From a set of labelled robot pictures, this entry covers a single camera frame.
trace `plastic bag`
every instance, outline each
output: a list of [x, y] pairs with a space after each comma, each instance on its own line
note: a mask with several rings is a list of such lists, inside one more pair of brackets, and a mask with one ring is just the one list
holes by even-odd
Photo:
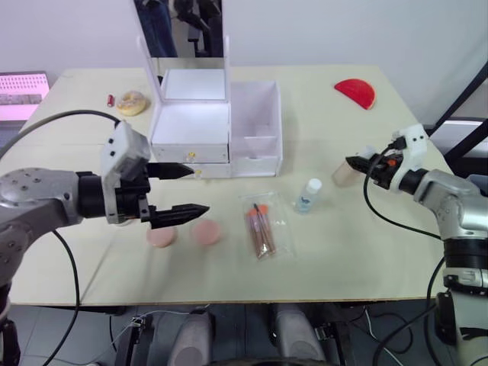
[[292, 240], [277, 192], [242, 196], [246, 229], [256, 258], [293, 254]]

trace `white table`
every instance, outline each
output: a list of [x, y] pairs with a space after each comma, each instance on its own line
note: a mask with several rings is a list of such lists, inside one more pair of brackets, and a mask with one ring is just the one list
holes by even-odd
[[[63, 228], [79, 267], [85, 305], [210, 303], [239, 301], [333, 301], [408, 299], [425, 296], [442, 256], [434, 239], [391, 226], [366, 207], [361, 186], [337, 188], [332, 172], [365, 145], [382, 149], [391, 133], [416, 123], [399, 95], [374, 66], [239, 67], [234, 80], [276, 79], [281, 87], [284, 166], [278, 178], [153, 181], [149, 202], [159, 209], [196, 203], [222, 223], [224, 239], [199, 249], [189, 239], [191, 223], [178, 228], [166, 249], [146, 243], [148, 225], [117, 227], [104, 218]], [[333, 85], [347, 78], [368, 80], [376, 105], [365, 111]], [[70, 69], [58, 79], [27, 125], [60, 111], [107, 108], [107, 95], [136, 89], [150, 96], [142, 69]], [[151, 108], [127, 120], [147, 133]], [[27, 136], [0, 163], [0, 174], [37, 166], [100, 173], [99, 153], [113, 124], [93, 116], [67, 117]], [[426, 169], [449, 171], [429, 143]], [[293, 211], [303, 184], [323, 181], [313, 212]], [[257, 262], [252, 254], [240, 195], [278, 191], [296, 255]], [[407, 194], [371, 187], [377, 209], [401, 223], [437, 233], [433, 215]], [[437, 281], [434, 293], [441, 290]], [[72, 270], [61, 244], [46, 234], [27, 251], [14, 277], [13, 303], [74, 303]]]

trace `red small object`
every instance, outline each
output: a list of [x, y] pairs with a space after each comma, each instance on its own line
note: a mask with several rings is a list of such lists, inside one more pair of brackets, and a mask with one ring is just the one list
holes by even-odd
[[107, 107], [113, 107], [115, 105], [115, 97], [112, 94], [108, 95]]
[[334, 85], [334, 89], [339, 90], [344, 95], [347, 95], [364, 109], [371, 109], [374, 101], [376, 100], [376, 93], [374, 92], [373, 87], [364, 80], [342, 80]]

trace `robotic arm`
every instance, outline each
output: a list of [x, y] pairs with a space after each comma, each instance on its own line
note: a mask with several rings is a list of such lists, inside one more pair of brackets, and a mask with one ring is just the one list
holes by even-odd
[[155, 229], [186, 223], [208, 211], [197, 204], [166, 211], [149, 205], [149, 178], [176, 179], [193, 173], [182, 164], [149, 159], [145, 136], [121, 121], [102, 150], [102, 176], [28, 168], [0, 178], [0, 321], [6, 317], [11, 279], [24, 253], [45, 233], [103, 216], [109, 223], [140, 218]]
[[488, 364], [488, 198], [465, 179], [421, 168], [427, 140], [422, 126], [401, 130], [393, 138], [399, 150], [388, 156], [351, 156], [346, 161], [365, 174], [374, 165], [371, 178], [377, 185], [411, 194], [433, 212], [444, 242], [448, 288], [437, 295], [437, 335], [457, 344], [462, 365]]

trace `donut-shaped object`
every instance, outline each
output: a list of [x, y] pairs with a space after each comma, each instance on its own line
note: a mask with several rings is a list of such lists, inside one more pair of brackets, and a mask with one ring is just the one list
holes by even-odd
[[124, 116], [135, 116], [146, 108], [147, 100], [138, 91], [131, 90], [125, 93], [117, 102], [117, 110]]

